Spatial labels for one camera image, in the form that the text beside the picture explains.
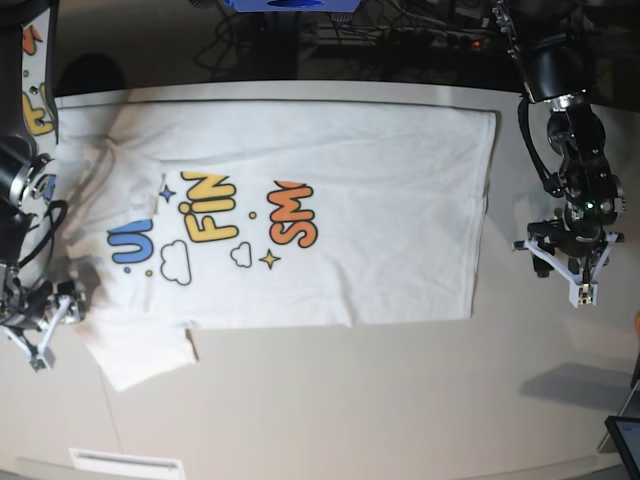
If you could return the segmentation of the blue robot base block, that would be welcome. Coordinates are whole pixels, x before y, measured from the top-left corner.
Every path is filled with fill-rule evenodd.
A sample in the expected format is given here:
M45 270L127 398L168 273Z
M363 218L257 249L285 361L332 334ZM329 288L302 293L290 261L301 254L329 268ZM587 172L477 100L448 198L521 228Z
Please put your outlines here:
M353 13L360 0L234 0L225 4L240 13L337 12Z

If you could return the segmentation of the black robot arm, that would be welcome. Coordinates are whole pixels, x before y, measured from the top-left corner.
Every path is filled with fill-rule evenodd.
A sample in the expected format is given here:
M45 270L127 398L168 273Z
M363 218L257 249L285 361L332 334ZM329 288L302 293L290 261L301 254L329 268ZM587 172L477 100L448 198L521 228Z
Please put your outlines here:
M508 43L524 93L519 129L546 193L565 205L552 220L532 222L515 243L532 255L536 274L553 270L579 284L592 284L623 236L608 232L625 207L619 178L605 155L604 125L592 109L589 91L595 66L578 1L495 1L492 12ZM547 167L531 135L529 109L550 108L547 139L560 156Z
M68 204L53 197L59 119L52 64L59 4L1 4L1 324L44 331L85 317L84 295L42 271L32 286L21 270L54 246Z

